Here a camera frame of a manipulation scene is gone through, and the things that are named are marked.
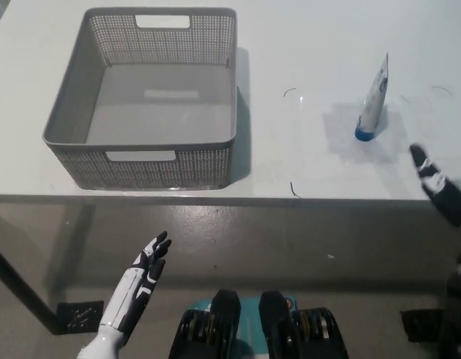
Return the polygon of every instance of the white robotic arm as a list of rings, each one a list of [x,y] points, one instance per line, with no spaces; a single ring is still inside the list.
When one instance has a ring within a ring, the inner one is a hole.
[[[81,350],[78,359],[119,357],[119,350],[129,340],[164,269],[162,257],[171,244],[166,238],[167,232],[155,237],[126,270],[105,309],[96,337]]]

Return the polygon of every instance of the black robot component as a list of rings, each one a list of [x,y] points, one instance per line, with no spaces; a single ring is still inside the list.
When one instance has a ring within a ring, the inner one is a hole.
[[[290,312],[285,297],[272,291],[262,293],[259,312],[270,359],[348,359],[328,309]]]
[[[412,144],[409,149],[424,193],[439,213],[461,231],[461,191],[430,161],[422,146]],[[457,270],[446,282],[445,308],[408,310],[401,315],[410,341],[437,342],[439,358],[461,358],[461,254],[457,257]]]
[[[221,289],[210,311],[188,309],[177,329],[169,359],[227,359],[240,319],[237,293]]]

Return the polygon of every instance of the blue tube cap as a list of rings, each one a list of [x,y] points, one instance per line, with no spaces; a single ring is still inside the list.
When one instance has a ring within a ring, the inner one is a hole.
[[[360,141],[368,142],[374,138],[374,132],[364,132],[358,127],[355,129],[355,137]]]

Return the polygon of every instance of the basket bottom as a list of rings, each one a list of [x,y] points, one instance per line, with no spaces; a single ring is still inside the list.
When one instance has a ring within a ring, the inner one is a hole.
[[[106,69],[88,144],[230,141],[232,71],[220,66],[127,64]]]

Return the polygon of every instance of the gray plastic basket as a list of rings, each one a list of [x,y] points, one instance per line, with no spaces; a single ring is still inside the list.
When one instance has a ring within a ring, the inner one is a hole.
[[[225,187],[236,48],[230,9],[89,10],[44,141],[82,188]]]

